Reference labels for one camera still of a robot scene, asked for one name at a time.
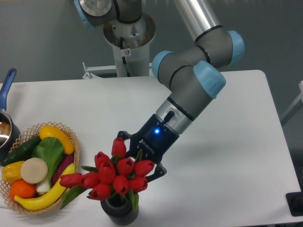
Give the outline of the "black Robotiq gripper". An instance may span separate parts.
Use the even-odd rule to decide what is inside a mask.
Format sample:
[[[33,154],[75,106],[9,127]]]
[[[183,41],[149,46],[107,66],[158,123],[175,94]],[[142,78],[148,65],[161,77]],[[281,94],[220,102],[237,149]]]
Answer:
[[[123,141],[130,140],[130,147],[126,155],[136,158],[138,152],[142,151],[142,160],[150,160],[155,163],[153,174],[146,176],[147,183],[163,177],[167,169],[162,164],[165,152],[179,138],[179,134],[168,126],[168,122],[174,116],[168,113],[163,120],[153,114],[140,130],[135,134],[127,131],[119,131],[116,138]]]

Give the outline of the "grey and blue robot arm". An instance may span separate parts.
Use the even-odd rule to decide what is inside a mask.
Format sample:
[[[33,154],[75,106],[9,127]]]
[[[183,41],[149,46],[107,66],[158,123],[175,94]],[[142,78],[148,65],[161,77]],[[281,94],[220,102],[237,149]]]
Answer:
[[[164,153],[225,86],[219,68],[243,57],[241,35],[224,30],[206,0],[177,0],[175,5],[195,45],[182,53],[162,51],[151,60],[155,23],[143,12],[140,0],[76,0],[74,5],[87,27],[103,26],[118,77],[152,72],[171,91],[137,133],[118,133],[130,140],[127,156],[136,157],[141,152],[143,159],[155,163],[148,182],[164,176]]]

